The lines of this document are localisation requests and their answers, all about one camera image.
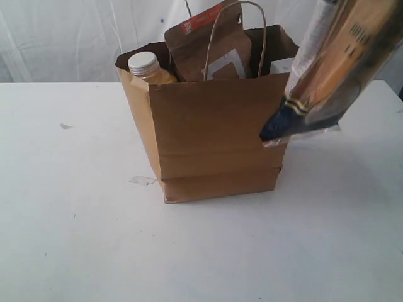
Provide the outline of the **spaghetti packet dark blue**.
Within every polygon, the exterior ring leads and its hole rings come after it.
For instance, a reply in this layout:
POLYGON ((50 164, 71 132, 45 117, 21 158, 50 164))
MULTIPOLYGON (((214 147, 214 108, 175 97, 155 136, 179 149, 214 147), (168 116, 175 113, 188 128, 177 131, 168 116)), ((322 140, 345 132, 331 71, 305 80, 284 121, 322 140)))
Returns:
POLYGON ((338 125, 401 45, 402 1, 318 1, 264 146, 338 125))

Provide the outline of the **yellow millet bottle white cap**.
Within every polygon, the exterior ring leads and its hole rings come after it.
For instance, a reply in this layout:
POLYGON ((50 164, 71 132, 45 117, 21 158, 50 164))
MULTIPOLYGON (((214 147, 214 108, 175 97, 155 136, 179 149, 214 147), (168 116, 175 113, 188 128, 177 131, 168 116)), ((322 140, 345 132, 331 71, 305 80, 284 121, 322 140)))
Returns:
POLYGON ((177 78, 159 65, 153 52, 139 52, 128 59, 129 72, 149 84, 171 84, 177 78))

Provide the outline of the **clear tape piece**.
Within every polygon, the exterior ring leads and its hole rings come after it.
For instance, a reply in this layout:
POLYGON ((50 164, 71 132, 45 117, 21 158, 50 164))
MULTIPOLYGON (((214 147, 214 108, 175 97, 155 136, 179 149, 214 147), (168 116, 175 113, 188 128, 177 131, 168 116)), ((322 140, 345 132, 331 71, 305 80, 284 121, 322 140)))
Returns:
POLYGON ((144 177, 144 176, 134 176, 129 180, 131 184, 138 184, 141 186, 149 186, 153 185, 157 180, 151 177, 144 177))

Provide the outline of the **small white blue milk carton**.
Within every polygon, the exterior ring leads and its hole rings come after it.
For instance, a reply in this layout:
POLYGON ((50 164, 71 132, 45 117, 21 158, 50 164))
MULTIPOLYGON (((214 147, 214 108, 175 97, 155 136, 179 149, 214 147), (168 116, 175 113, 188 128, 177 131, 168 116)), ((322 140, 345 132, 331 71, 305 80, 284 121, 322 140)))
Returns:
POLYGON ((286 58, 271 62, 270 74, 289 73, 292 67, 293 58, 286 58))

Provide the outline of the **brown paper bag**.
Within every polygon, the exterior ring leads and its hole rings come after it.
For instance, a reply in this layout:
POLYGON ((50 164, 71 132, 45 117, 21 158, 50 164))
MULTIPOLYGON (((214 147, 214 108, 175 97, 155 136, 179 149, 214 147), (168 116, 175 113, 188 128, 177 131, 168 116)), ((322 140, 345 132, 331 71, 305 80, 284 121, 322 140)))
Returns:
POLYGON ((245 30, 251 75, 245 79, 185 82, 166 45, 150 43, 116 59, 123 90, 152 170, 167 203, 270 191, 284 147, 264 148, 259 133, 279 108, 288 74, 270 74, 272 61, 298 47, 280 25, 245 30), (177 78, 149 84, 132 75, 128 59, 153 52, 177 78))

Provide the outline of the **brown snack pouch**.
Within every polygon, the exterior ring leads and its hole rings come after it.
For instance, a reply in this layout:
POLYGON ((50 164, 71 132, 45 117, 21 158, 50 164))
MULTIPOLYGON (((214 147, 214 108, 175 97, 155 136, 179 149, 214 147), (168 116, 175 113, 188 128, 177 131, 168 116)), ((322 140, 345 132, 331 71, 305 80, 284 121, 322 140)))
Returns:
POLYGON ((182 81, 245 79, 251 75, 251 39, 238 1, 217 5, 168 29, 166 45, 182 81))

